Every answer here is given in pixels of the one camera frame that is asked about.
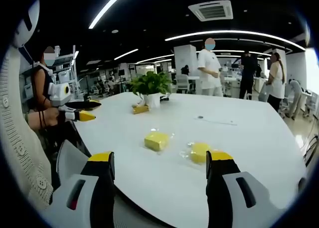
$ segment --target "air vent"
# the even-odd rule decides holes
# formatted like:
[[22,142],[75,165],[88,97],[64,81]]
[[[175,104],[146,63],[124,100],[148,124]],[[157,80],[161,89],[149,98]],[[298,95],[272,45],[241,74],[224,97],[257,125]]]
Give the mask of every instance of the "air vent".
[[216,0],[190,5],[188,7],[200,21],[233,19],[229,0]]

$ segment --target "white table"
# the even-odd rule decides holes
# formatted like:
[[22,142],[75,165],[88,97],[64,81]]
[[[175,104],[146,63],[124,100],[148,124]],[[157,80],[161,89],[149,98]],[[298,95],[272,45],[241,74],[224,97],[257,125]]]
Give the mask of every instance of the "white table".
[[[114,151],[115,185],[148,213],[178,228],[208,226],[205,165],[180,155],[195,141],[233,156],[241,171],[268,188],[276,207],[294,200],[306,167],[294,136],[268,103],[171,94],[159,109],[133,115],[131,105],[139,100],[132,93],[105,98],[92,111],[95,120],[75,125],[91,154]],[[174,133],[162,154],[144,148],[152,128]]]

